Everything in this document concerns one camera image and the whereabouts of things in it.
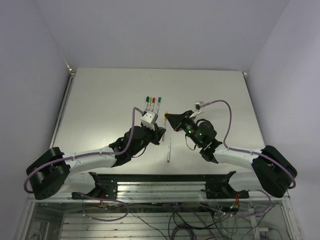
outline wire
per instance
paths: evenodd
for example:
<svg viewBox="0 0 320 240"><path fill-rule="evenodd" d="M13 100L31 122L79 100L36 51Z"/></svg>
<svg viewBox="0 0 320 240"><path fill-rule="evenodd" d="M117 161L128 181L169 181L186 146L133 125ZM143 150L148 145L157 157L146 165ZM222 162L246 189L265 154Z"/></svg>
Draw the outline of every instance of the wire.
<svg viewBox="0 0 320 240"><path fill-rule="evenodd" d="M103 192L102 193L102 199L104 199L104 198L105 198L105 193ZM103 206L104 206L104 201L100 201L99 207L103 208Z"/></svg>
<svg viewBox="0 0 320 240"><path fill-rule="evenodd" d="M217 225L217 222L216 222L216 220L214 218L215 217L215 213L216 213L215 211L211 212L211 218L212 218L213 224L215 225L215 227L216 227L217 231L219 232L219 234L221 235L221 237L224 238L225 236L223 235L222 231L219 229L219 227Z"/></svg>
<svg viewBox="0 0 320 240"><path fill-rule="evenodd" d="M168 221L168 236L169 236L170 240L174 240L173 238L171 238L171 235L170 235L170 223L171 223L171 219L172 219L173 215L175 214L175 212L177 210L178 210L177 208L173 210L173 212L172 212L172 214L171 214L171 216L169 218L169 221Z"/></svg>
<svg viewBox="0 0 320 240"><path fill-rule="evenodd" d="M143 149L143 152L142 152L140 155L138 155L138 156L133 156L132 158L134 159L134 158L139 158L139 157L141 157L141 156L145 153L146 149L147 149L147 146L145 146L145 148Z"/></svg>
<svg viewBox="0 0 320 240"><path fill-rule="evenodd" d="M235 218L235 219L234 219L233 227L232 227L232 232L231 232L231 239L232 239L232 236L238 232L238 223L237 223L237 220L238 220L238 219L239 219L239 218Z"/></svg>
<svg viewBox="0 0 320 240"><path fill-rule="evenodd" d="M34 237L38 237L38 235L34 234L33 236L29 237L27 240L33 239Z"/></svg>
<svg viewBox="0 0 320 240"><path fill-rule="evenodd" d="M230 214L230 213L227 213L227 212L224 212L224 211L221 211L220 209L216 209L216 208L213 208L211 206L207 206L207 205L204 205L202 203L200 203L201 206L207 208L207 209L211 209L215 212L218 212L218 213L221 213L223 215L226 215L226 216L229 216L229 217L234 217L234 218L247 218L247 217L251 217L251 216L256 216L256 215L260 215L262 213L264 213L265 211L267 211L270 207L271 207L271 198L270 196L263 190L255 190L255 191L258 191L258 192L261 192L263 194L265 194L267 197L268 197L268 204L267 206L261 210L261 211L257 211L257 212L253 212L253 213L250 213L250 214L245 214L245 215L241 215L241 214L238 214L238 215L234 215L234 214Z"/></svg>
<svg viewBox="0 0 320 240"><path fill-rule="evenodd" d="M206 190L206 189L200 189L201 192L205 192L205 193L209 193L209 194L222 194L222 192L218 192L218 191L210 191L210 190Z"/></svg>
<svg viewBox="0 0 320 240"><path fill-rule="evenodd" d="M179 218L183 221L183 223L185 224L185 226L181 226L180 224L178 224L175 220L175 214L177 214L179 216ZM204 229L215 229L215 227L211 227L213 225L215 225L215 223L212 223L210 225L206 225L205 227L197 227L197 226L191 226L190 224L188 224L183 218L182 216L180 216L180 214L177 212L177 209L174 211L173 215L173 222L175 223L175 225L180 226L183 229L194 229L194 230L204 230Z"/></svg>
<svg viewBox="0 0 320 240"><path fill-rule="evenodd" d="M254 229L253 237L255 237L257 227L258 227L258 226L259 226L259 224L262 222L262 220L263 220L263 219L264 219L264 217L267 215L267 213L269 213L269 212L270 212L270 210L271 210L271 209L273 209L275 206L276 206L276 205L271 206L271 207L269 208L269 210L268 210L268 211L266 211L266 212L264 213L264 215L261 217L260 221L256 224L256 226L255 226L255 227L250 228L250 229L249 229L249 231L247 231L247 232L246 232L246 234L245 234L245 235L243 235L243 237L242 237L240 240L243 240L243 239L244 239L244 237L245 237L248 233L250 233L250 231L252 231L253 229Z"/></svg>
<svg viewBox="0 0 320 240"><path fill-rule="evenodd" d="M216 238L216 237L211 236L211 237L206 238L205 240L214 239L214 238Z"/></svg>
<svg viewBox="0 0 320 240"><path fill-rule="evenodd" d="M271 157L269 157L267 155L264 155L264 154L262 154L260 152L250 151L250 150L245 150L245 149L239 149L239 148L234 148L234 147L229 147L227 145L226 140L227 140L227 137L229 135L230 128L231 128L231 122L232 122L232 111L231 111L231 107L230 107L229 103L227 101L225 101L225 100L215 100L215 101L210 101L210 102L201 104L200 107L202 108L202 107L208 106L210 104L215 104L215 103L225 103L227 105L228 109L229 109L229 125L228 125L228 128L227 128L226 134L225 134L225 136L223 138L223 145L225 146L225 148L228 149L228 150L236 151L236 152L241 152L241 153L246 153L246 154L255 154L255 155L258 155L260 157L263 157L263 158L269 160L270 162L272 162L274 165L278 166L282 171L284 171L289 176L289 178L292 181L292 186L290 186L289 189L294 189L296 187L296 185L297 185L294 176L292 176L292 174L286 168L284 168L277 161L273 160Z"/></svg>
<svg viewBox="0 0 320 240"><path fill-rule="evenodd" d="M276 228L269 228L271 231L272 230L276 230L278 233L279 233L279 235L280 235L280 238L281 238L281 240L284 240L283 238L282 238L282 235L281 235L281 233L280 233L280 231L278 230L278 229L276 229Z"/></svg>
<svg viewBox="0 0 320 240"><path fill-rule="evenodd" d="M292 240L291 237L290 237L289 231L288 231L287 224L284 224L284 226L285 226L285 232L286 232L286 234L287 234L287 236L288 236L288 239L289 239L289 240Z"/></svg>
<svg viewBox="0 0 320 240"><path fill-rule="evenodd" d="M197 237L196 237L194 231L191 228L182 228L182 227L179 227L179 226L176 226L172 230L172 234L171 234L171 238L170 239L174 240L175 235L177 234L177 232L179 232L181 230L185 230L189 234L190 240L197 240Z"/></svg>
<svg viewBox="0 0 320 240"><path fill-rule="evenodd" d="M256 207L266 207L265 205L255 205L252 209L255 209Z"/></svg>
<svg viewBox="0 0 320 240"><path fill-rule="evenodd" d="M129 146L130 146L130 143L132 141L132 138L134 136L134 126L135 126L135 113L136 111L138 111L139 113L143 114L144 112L142 110L140 110L139 108L137 107L134 107L133 110L132 110L132 126L131 126L131 131L130 131L130 136L129 136L129 139L128 139L128 143L127 145L125 146L125 148L120 151L120 152L102 152L101 155L121 155L121 154L124 154ZM63 162L63 161L66 161L66 160L71 160L73 158L75 159L78 159L78 158L82 158L82 157L87 157L87 156L92 156L92 155L100 155L100 152L89 152L89 153L83 153L83 154L79 154L79 155L76 155L76 156L69 156L69 157L64 157L64 158L60 158L60 159L57 159L57 160L53 160L53 161L50 161L50 162L47 162L43 165L41 165L40 167L37 167L35 170L33 170L27 177L26 179L24 180L24 183L23 183L23 189L26 193L28 194L33 194L34 192L33 191L30 191L27 187L27 183L29 182L29 180L32 178L33 175L35 175L37 172L39 172L41 169L44 169L45 167L47 166L50 166L50 165L53 165L53 164L57 164L57 163L60 163L60 162Z"/></svg>
<svg viewBox="0 0 320 240"><path fill-rule="evenodd" d="M187 143L187 134L185 134L184 137L185 137L185 144L186 144L186 146L187 146L190 150L192 150L192 151L196 150L196 147L197 147L196 144L194 145L194 148L193 148L193 149L192 149L191 147L189 147L189 145L188 145L188 143Z"/></svg>
<svg viewBox="0 0 320 240"><path fill-rule="evenodd" d="M147 224L150 228L153 228L154 230L157 230L158 232L160 232L161 235L164 237L164 239L167 240L166 236L165 236L165 235L162 233L162 231L160 231L158 228L151 226L149 223L147 223L147 222L146 222L145 220L143 220L141 217L134 215L132 212L131 212L131 214L132 214L134 217L140 219L140 220L141 220L142 222L144 222L145 224Z"/></svg>
<svg viewBox="0 0 320 240"><path fill-rule="evenodd" d="M209 233L212 235L212 236L215 236L214 233L210 230L210 228L207 227L206 223L203 221L203 219L198 215L196 214L195 212L193 212L193 214L203 223L204 227L208 229Z"/></svg>
<svg viewBox="0 0 320 240"><path fill-rule="evenodd" d="M115 218L115 219L101 219L101 218L97 218L97 217L93 217L93 216L88 215L86 213L86 206L87 205L85 205L83 207L83 209L82 209L84 217L87 217L87 218L90 218L90 219L93 219L93 220L97 220L97 221L102 221L102 222L114 222L114 221L118 221L120 219L125 218L128 215L129 211L130 211L128 204L123 202L123 201L119 201L119 200L116 200L116 199L96 198L96 197L88 196L88 195L86 195L86 194L84 194L82 192L76 192L76 193L79 194L81 197L84 197L84 198L87 198L87 199L91 199L91 200L107 201L107 202L114 202L114 203L122 204L126 208L126 213L123 216L120 216L120 217Z"/></svg>
<svg viewBox="0 0 320 240"><path fill-rule="evenodd" d="M228 220L229 220L229 218L227 218L226 219L226 228L228 229Z"/></svg>

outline white backdrop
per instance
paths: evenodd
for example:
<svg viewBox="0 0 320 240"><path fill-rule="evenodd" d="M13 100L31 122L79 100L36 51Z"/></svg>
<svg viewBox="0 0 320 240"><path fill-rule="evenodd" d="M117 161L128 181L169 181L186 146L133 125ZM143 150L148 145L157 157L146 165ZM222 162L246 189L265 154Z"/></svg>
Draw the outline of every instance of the white backdrop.
<svg viewBox="0 0 320 240"><path fill-rule="evenodd" d="M289 0L36 0L71 68L248 72Z"/></svg>
<svg viewBox="0 0 320 240"><path fill-rule="evenodd" d="M241 71L79 68L75 75L55 146L63 152L99 149L123 137L131 127L132 109L144 109L146 96L162 97L159 118L164 113L194 111L194 102L225 100L232 108L229 146L262 149L264 142L248 89ZM224 103L201 109L198 119L212 122L216 139L222 141L229 124L229 110ZM140 125L141 115L135 115ZM171 138L171 158L167 154ZM194 143L187 139L189 146ZM114 167L90 170L99 174L227 174L248 170L234 165L206 162L188 149L185 133L174 132L167 122L165 141L149 144L145 153L130 162Z"/></svg>
<svg viewBox="0 0 320 240"><path fill-rule="evenodd" d="M69 74L34 1L1 1L1 239L17 232L26 168L49 148Z"/></svg>
<svg viewBox="0 0 320 240"><path fill-rule="evenodd" d="M296 167L290 190L306 240L319 239L320 1L291 0L249 72L266 144Z"/></svg>

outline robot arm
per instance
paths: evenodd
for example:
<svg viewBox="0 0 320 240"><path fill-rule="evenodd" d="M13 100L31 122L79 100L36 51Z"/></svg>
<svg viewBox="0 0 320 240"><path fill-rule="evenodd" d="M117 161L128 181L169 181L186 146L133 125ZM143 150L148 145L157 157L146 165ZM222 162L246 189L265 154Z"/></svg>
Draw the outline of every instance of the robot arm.
<svg viewBox="0 0 320 240"><path fill-rule="evenodd" d="M212 103L215 102L226 103L231 113L227 102L217 100ZM184 131L185 137L189 137L198 148L201 148L199 153L207 162L232 164L251 171L246 173L234 171L229 174L228 184L234 191L263 189L272 196L281 198L291 188L292 183L295 186L298 174L296 169L275 147L268 145L264 149L253 150L228 147L226 138L231 119L222 143L216 139L217 132L210 121L199 119L195 122L195 117L200 114L200 108L201 105L195 103L195 112L189 110L182 114L167 113L165 117L174 131Z"/></svg>
<svg viewBox="0 0 320 240"><path fill-rule="evenodd" d="M26 169L25 191L33 193L37 200L43 200L57 192L87 193L101 189L98 176L94 173L78 173L121 166L150 143L159 145L166 130L156 124L156 113L142 113L140 126L134 126L132 122L132 128L123 137L103 148L84 152L61 152L59 147L50 148ZM28 181L33 191L27 189Z"/></svg>
<svg viewBox="0 0 320 240"><path fill-rule="evenodd" d="M225 144L227 136L223 143L218 141L217 132L210 121L206 119L194 121L200 113L199 109L199 105L196 105L195 112L189 110L182 114L167 113L165 117L174 131L184 131L185 136L201 148L199 153L207 162L228 163L250 170L245 173L233 171L226 175L225 181L230 192L264 189L272 196L281 198L290 185L295 184L295 177L298 174L296 169L273 146L253 150L228 147ZM69 153L61 152L58 147L49 149L27 168L25 191L33 193L37 200L49 198L57 192L85 192L91 197L107 193L106 197L116 198L115 195L112 196L112 191L117 191L115 183L111 181L102 184L99 176L93 172L79 173L97 168L121 166L145 149L149 143L159 145L166 130L157 126L157 118L158 115L152 111L144 112L140 119L141 126L134 126L133 122L132 128L123 137L100 149ZM33 192L27 189L28 181Z"/></svg>

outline metal frame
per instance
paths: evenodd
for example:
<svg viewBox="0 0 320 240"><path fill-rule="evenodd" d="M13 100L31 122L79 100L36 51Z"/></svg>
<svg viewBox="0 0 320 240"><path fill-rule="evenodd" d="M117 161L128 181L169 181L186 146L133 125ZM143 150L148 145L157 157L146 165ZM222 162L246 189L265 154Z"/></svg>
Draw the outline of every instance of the metal frame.
<svg viewBox="0 0 320 240"><path fill-rule="evenodd" d="M134 215L129 214L126 218L121 219L119 221L108 222L104 224L103 222L92 222L91 219L83 218L81 213L72 213L66 214L65 218L65 225L63 226L63 239L67 240L68 238L97 238L97 237L105 237L105 239L128 239L128 236L134 236L132 239L157 239L163 240L164 238L159 235L158 232L155 232L154 229L151 229L148 225L144 224L142 220L144 219L147 221L151 226L159 229L165 235L167 235L168 227L172 230L175 227L173 219L171 219L171 224L168 226L171 212L139 212L132 209ZM240 211L239 214L246 214L247 211ZM96 218L115 218L122 216L123 213L92 213L91 216ZM210 212L196 212L196 215L192 212L181 212L179 213L188 223L191 223L193 226L203 227L203 223L198 219L199 216L202 221L206 224L212 224L212 216ZM247 230L251 228L251 223L249 220L238 218L237 220L233 218L232 220L228 218L230 221L229 227L224 225L224 229L233 230L234 226L232 222L237 221L238 231L236 231L233 236L235 238L232 239L240 239L240 236L244 235ZM183 223L183 221L176 216L175 222ZM261 227L257 229L260 232L268 232L267 227ZM211 231L218 235L219 231L217 229L212 228ZM194 230L194 233L197 235L197 239L207 239L211 237L211 234L204 230L204 231L197 231ZM174 239L189 239L187 237L186 232L180 232L178 236Z"/></svg>
<svg viewBox="0 0 320 240"><path fill-rule="evenodd" d="M36 202L27 202L23 210L19 227L15 234L15 240L24 240L29 233L29 226L33 223Z"/></svg>
<svg viewBox="0 0 320 240"><path fill-rule="evenodd" d="M73 69L70 74L65 95L60 107L58 119L54 129L50 147L54 147L57 135L63 121L68 99L76 76L76 69ZM206 193L201 192L200 189L205 189L204 181L172 181L172 182L118 182L118 197L117 200L122 200L127 203L169 203L169 202L230 202L234 199L207 199ZM249 198L241 199L243 202L250 201L267 201L268 198L261 192L250 191ZM271 197L272 201L281 202L282 213L288 226L288 232L292 240L302 240L302 235L299 229L298 221L293 212L293 207L290 202L288 192L283 198ZM74 200L71 198L71 193L61 192L45 200L36 200L33 195L27 198L26 208L23 212L20 221L20 228L16 234L16 240L24 240L28 234L29 226L32 223L32 218L37 203L96 203L95 200Z"/></svg>
<svg viewBox="0 0 320 240"><path fill-rule="evenodd" d="M249 214L253 214L253 213L255 212L255 209L249 207L249 208L248 208L248 212L249 212ZM255 228L255 227L257 226L257 223L258 223L257 217L256 217L256 216L251 216L251 217L250 217L250 221L251 221L251 226L252 226L252 228ZM260 239L260 234L259 234L259 233L260 233L260 229L257 227L257 230L255 230L255 231L253 232L253 238L254 238L254 240L259 240L259 239Z"/></svg>
<svg viewBox="0 0 320 240"><path fill-rule="evenodd" d="M51 143L50 143L50 148L52 148L55 145L55 142L56 142L56 139L57 139L57 135L59 133L59 129L60 129L60 126L61 126L61 122L62 122L62 120L64 118L66 106L67 106L69 95L70 95L70 92L71 92L71 88L72 88L72 85L74 84L76 73L77 73L76 69L72 69L71 70L69 81L68 81L68 85L66 86L65 93L64 93L63 100L62 100L61 107L60 107L60 111L59 111L59 115L58 115L58 118L57 118L57 121L56 121L56 124L55 124L52 140L51 140Z"/></svg>
<svg viewBox="0 0 320 240"><path fill-rule="evenodd" d="M65 222L65 218L66 218L66 214L64 213L63 214L63 218L62 218L62 224ZM61 239L62 230L63 230L63 227L61 226L61 229L60 229L60 232L59 232L59 239Z"/></svg>

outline marker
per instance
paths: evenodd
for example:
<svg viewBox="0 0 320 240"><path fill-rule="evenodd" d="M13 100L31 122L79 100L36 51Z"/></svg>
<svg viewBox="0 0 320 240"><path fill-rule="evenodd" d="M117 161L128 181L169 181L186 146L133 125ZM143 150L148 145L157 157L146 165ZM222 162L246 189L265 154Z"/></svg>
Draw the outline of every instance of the marker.
<svg viewBox="0 0 320 240"><path fill-rule="evenodd" d="M153 112L155 110L155 102L156 102L156 98L152 98L152 108L151 108L151 112Z"/></svg>
<svg viewBox="0 0 320 240"><path fill-rule="evenodd" d="M160 103L161 103L161 97L158 98L158 105L156 106L156 111L155 111L156 114L159 113Z"/></svg>
<svg viewBox="0 0 320 240"><path fill-rule="evenodd" d="M145 108L144 108L145 112L148 110L148 102L149 102L149 97L147 96L145 99Z"/></svg>
<svg viewBox="0 0 320 240"><path fill-rule="evenodd" d="M150 107L151 107L151 99L152 99L152 97L149 97L147 111L149 111L149 110L150 110Z"/></svg>
<svg viewBox="0 0 320 240"><path fill-rule="evenodd" d="M166 129L166 126L167 126L167 118L166 118L166 116L164 116L164 129ZM164 134L162 135L162 142L165 141L165 134L166 134L166 133L164 133Z"/></svg>
<svg viewBox="0 0 320 240"><path fill-rule="evenodd" d="M169 139L169 146L168 146L168 155L166 156L166 162L170 162L170 157L171 157L171 138Z"/></svg>

